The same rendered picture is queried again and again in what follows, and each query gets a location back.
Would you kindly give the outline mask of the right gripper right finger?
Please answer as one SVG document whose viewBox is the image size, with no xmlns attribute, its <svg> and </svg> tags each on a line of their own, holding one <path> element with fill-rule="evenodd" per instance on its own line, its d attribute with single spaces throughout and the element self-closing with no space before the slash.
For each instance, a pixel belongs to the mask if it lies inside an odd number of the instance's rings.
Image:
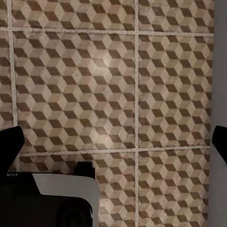
<svg viewBox="0 0 227 227">
<path fill-rule="evenodd" d="M 212 143 L 218 150 L 219 154 L 222 156 L 227 164 L 227 128 L 222 126 L 216 126 Z"/>
</svg>

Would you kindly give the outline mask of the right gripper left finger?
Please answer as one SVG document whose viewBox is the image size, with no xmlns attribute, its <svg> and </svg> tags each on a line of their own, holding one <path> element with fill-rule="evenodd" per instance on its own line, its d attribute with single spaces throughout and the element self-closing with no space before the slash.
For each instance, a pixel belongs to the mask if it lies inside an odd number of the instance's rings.
<svg viewBox="0 0 227 227">
<path fill-rule="evenodd" d="M 25 143 L 20 126 L 0 131 L 0 182 Z"/>
</svg>

